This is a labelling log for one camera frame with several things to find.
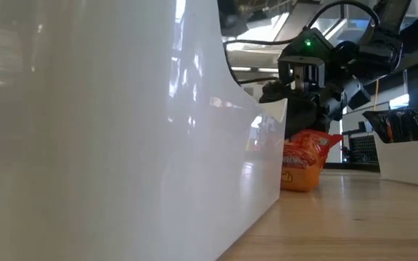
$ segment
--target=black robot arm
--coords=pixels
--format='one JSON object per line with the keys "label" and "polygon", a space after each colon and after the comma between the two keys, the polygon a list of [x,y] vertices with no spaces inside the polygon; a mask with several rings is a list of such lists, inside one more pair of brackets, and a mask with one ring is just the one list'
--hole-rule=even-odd
{"label": "black robot arm", "polygon": [[410,3],[380,0],[374,7],[379,20],[369,24],[359,43],[345,41],[334,47],[317,29],[305,28],[285,47],[278,59],[280,79],[264,88],[260,102],[277,99],[279,93],[288,98],[286,137],[306,128],[328,132],[345,107],[355,109],[370,101],[364,86],[399,66],[399,33]]}

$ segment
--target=orange snack bag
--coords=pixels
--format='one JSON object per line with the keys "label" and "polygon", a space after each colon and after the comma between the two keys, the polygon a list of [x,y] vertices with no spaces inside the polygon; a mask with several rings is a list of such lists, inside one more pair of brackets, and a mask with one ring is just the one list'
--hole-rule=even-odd
{"label": "orange snack bag", "polygon": [[308,192],[319,185],[320,172],[330,149],[343,139],[314,130],[303,130],[285,141],[281,187]]}

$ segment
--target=chip bag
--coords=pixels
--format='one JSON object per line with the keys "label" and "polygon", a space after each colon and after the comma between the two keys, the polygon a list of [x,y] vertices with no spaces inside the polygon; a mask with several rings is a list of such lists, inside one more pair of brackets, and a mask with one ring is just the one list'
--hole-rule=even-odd
{"label": "chip bag", "polygon": [[418,109],[365,112],[363,116],[384,143],[418,141]]}
{"label": "chip bag", "polygon": [[285,141],[282,189],[308,192],[317,187],[330,149],[342,139],[341,135],[303,130],[293,136],[291,141]]}

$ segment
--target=wooden table surface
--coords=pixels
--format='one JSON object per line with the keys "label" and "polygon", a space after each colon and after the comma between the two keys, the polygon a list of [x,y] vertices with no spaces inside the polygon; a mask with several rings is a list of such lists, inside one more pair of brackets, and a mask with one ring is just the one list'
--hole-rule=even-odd
{"label": "wooden table surface", "polygon": [[418,261],[418,186],[323,175],[314,192],[283,191],[219,260]]}

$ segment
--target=black cable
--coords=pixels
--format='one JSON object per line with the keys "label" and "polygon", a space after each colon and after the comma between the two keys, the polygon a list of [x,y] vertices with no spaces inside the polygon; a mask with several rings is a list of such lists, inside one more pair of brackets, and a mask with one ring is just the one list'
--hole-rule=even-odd
{"label": "black cable", "polygon": [[258,40],[245,40],[245,39],[237,39],[237,40],[231,40],[224,42],[224,47],[226,47],[229,44],[258,44],[258,45],[269,45],[269,46],[275,46],[275,45],[283,45],[283,44],[290,44],[295,39],[288,39],[284,41],[258,41]]}
{"label": "black cable", "polygon": [[278,80],[277,77],[265,77],[265,78],[254,78],[254,79],[251,79],[251,80],[240,80],[240,81],[238,81],[237,76],[235,75],[235,72],[231,68],[231,65],[230,65],[230,62],[229,62],[229,54],[228,54],[227,49],[226,49],[226,46],[228,46],[229,44],[241,43],[241,44],[259,44],[259,45],[276,46],[276,45],[289,44],[289,43],[293,42],[294,40],[295,40],[294,38],[284,40],[284,41],[258,41],[258,40],[237,39],[237,40],[231,40],[231,41],[224,42],[224,51],[225,51],[226,63],[229,66],[230,75],[233,77],[233,80],[235,80],[235,82],[238,83],[238,85],[246,84],[246,83],[257,83],[257,82],[266,81],[266,80]]}
{"label": "black cable", "polygon": [[374,20],[375,25],[379,25],[380,24],[380,18],[378,17],[378,14],[370,7],[368,7],[365,4],[362,4],[358,1],[353,1],[353,0],[342,0],[342,1],[336,1],[335,3],[331,3],[326,5],[325,7],[322,7],[319,12],[316,13],[316,15],[314,15],[314,17],[312,18],[312,20],[309,22],[309,24],[306,26],[307,29],[311,29],[312,26],[314,26],[314,23],[318,20],[318,18],[325,13],[328,9],[332,8],[332,7],[336,7],[338,5],[344,5],[344,4],[349,4],[355,7],[358,7],[360,9],[362,9],[364,12],[366,12],[367,14],[370,15],[370,17]]}
{"label": "black cable", "polygon": [[257,83],[257,82],[261,82],[261,81],[267,81],[267,80],[278,80],[278,77],[264,77],[264,78],[256,78],[256,79],[251,79],[251,80],[238,80],[238,84],[246,84],[246,83]]}

